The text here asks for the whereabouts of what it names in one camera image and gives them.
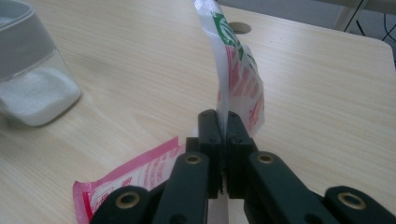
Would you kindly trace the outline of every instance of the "snack wrapper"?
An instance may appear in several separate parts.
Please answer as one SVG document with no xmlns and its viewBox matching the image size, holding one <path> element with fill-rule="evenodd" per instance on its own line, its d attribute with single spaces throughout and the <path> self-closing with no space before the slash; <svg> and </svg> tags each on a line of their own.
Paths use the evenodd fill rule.
<svg viewBox="0 0 396 224">
<path fill-rule="evenodd" d="M 177 156 L 185 146 L 174 138 L 124 163 L 100 180 L 75 182 L 73 200 L 78 224 L 89 224 L 93 214 L 114 190 L 124 186 L 138 186 L 150 191 L 166 181 L 172 173 Z"/>
<path fill-rule="evenodd" d="M 264 123 L 263 85 L 250 48 L 242 45 L 214 0 L 193 0 L 215 55 L 219 95 L 217 112 L 223 138 L 228 111 L 238 114 L 252 137 Z"/>
</svg>

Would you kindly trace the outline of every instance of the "plastic bag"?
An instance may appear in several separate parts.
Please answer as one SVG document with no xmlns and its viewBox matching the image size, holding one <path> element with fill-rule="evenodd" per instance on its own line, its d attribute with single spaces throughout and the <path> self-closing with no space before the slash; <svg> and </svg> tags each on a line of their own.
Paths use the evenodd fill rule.
<svg viewBox="0 0 396 224">
<path fill-rule="evenodd" d="M 213 0 L 193 0 L 210 38 L 219 77 L 217 111 L 223 138 L 228 111 L 238 114 L 250 136 L 264 123 L 263 85 L 250 48 L 242 45 Z"/>
<path fill-rule="evenodd" d="M 94 212 L 116 189 L 131 185 L 151 190 L 159 186 L 169 178 L 177 156 L 184 151 L 185 146 L 180 146 L 176 137 L 124 163 L 100 180 L 76 181 L 73 200 L 78 224 L 89 224 Z"/>
</svg>

